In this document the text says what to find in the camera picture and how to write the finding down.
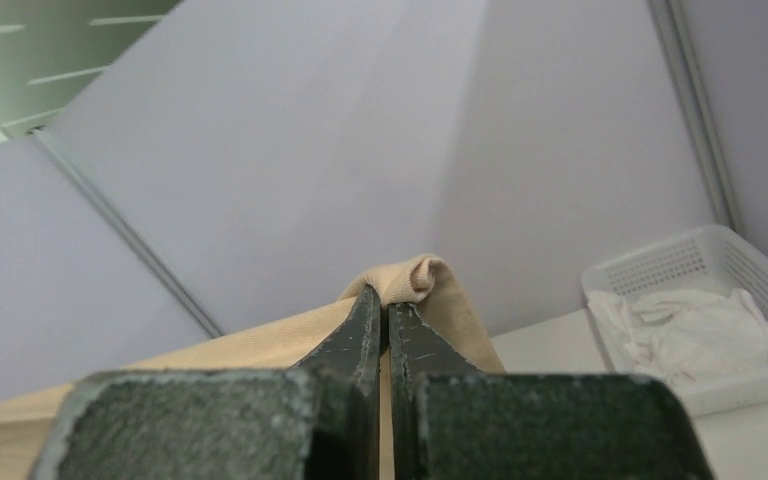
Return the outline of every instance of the white plastic basket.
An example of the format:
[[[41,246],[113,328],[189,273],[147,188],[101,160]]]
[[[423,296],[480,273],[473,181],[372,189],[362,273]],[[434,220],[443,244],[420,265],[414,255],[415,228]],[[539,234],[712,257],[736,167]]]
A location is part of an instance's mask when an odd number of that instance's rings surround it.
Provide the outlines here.
[[[584,293],[615,293],[629,301],[659,290],[694,288],[728,295],[740,287],[752,294],[768,321],[768,259],[726,227],[710,225],[588,268],[581,275]],[[630,372],[632,360],[596,322],[617,372]],[[768,365],[673,391],[691,415],[768,401]]]

